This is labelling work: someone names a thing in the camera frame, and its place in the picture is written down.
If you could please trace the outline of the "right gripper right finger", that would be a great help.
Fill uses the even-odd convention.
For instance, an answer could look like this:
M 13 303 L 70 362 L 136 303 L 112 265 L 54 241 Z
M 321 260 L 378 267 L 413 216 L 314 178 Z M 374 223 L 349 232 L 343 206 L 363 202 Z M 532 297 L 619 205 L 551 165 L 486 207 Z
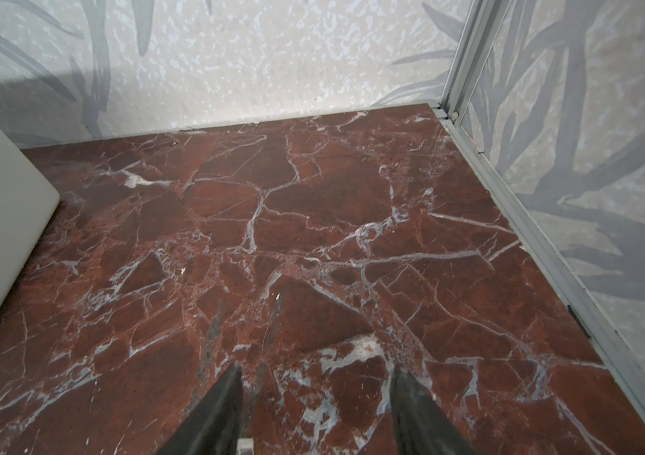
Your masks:
M 428 390 L 402 366 L 394 367 L 389 396 L 399 454 L 475 454 Z

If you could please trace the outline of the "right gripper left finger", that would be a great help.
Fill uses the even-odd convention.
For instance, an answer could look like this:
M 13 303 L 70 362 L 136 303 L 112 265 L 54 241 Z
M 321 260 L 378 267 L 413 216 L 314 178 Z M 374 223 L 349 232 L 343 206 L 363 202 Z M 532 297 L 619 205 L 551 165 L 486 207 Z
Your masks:
M 157 454 L 236 454 L 242 407 L 243 372 L 232 364 Z

